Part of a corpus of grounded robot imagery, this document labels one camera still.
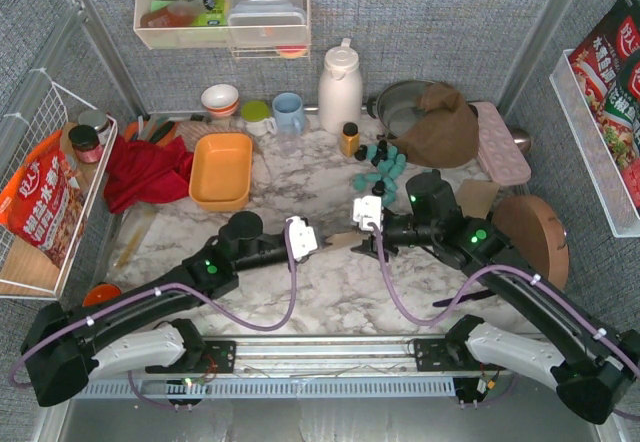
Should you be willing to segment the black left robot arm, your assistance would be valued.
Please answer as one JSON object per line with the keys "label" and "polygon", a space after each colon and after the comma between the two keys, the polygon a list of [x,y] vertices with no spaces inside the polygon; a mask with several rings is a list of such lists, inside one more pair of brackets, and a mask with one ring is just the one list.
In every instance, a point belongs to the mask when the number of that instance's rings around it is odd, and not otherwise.
{"label": "black left robot arm", "polygon": [[239,272],[297,263],[323,248],[325,239],[304,217],[287,218],[278,234],[266,234],[254,212],[234,214],[194,255],[166,274],[130,292],[89,307],[41,308],[21,347],[18,367],[29,375],[38,404],[51,407],[81,392],[96,377],[143,367],[190,370],[204,352],[194,324],[177,319],[144,326],[216,299],[236,289]]}

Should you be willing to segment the green capsule number 3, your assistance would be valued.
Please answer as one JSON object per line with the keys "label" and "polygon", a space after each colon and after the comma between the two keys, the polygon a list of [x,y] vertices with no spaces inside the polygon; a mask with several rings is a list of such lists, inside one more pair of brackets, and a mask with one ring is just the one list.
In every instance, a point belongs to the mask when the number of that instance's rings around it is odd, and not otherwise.
{"label": "green capsule number 3", "polygon": [[384,194],[382,196],[382,204],[385,207],[390,206],[397,199],[397,187],[395,185],[386,185],[384,188]]}

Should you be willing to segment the orange plastic storage basket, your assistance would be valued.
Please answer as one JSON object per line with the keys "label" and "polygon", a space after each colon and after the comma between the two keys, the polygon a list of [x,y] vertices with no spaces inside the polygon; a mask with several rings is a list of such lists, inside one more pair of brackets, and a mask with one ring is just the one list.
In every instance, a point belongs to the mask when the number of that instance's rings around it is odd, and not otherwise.
{"label": "orange plastic storage basket", "polygon": [[234,212],[249,201],[252,139],[243,133],[213,133],[195,146],[189,196],[209,212]]}

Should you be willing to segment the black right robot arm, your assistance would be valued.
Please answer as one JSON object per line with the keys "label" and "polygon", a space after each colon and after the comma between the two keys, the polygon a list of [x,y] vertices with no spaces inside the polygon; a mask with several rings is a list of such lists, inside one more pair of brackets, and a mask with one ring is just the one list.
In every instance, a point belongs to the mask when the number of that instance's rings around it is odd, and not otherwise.
{"label": "black right robot arm", "polygon": [[466,315],[445,335],[458,367],[477,362],[528,377],[553,390],[583,420],[604,424],[628,388],[639,379],[639,334],[600,325],[575,306],[520,255],[510,239],[487,219],[464,215],[448,182],[433,170],[406,184],[411,211],[394,214],[381,197],[353,202],[354,225],[369,237],[357,252],[379,260],[390,283],[387,258],[401,247],[421,247],[439,262],[463,273],[467,281],[444,311],[419,319],[387,290],[401,314],[413,324],[433,327],[449,317],[474,283],[501,297],[544,336],[540,342],[503,331],[483,318]]}

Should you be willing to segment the brown cardboard sheet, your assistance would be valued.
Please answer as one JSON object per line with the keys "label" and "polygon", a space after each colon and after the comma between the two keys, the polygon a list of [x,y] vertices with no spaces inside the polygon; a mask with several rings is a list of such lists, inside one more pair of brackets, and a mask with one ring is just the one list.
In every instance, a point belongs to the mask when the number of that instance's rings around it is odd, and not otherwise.
{"label": "brown cardboard sheet", "polygon": [[341,250],[344,248],[350,249],[355,246],[359,246],[367,235],[360,232],[344,232],[329,236],[326,239],[328,250]]}

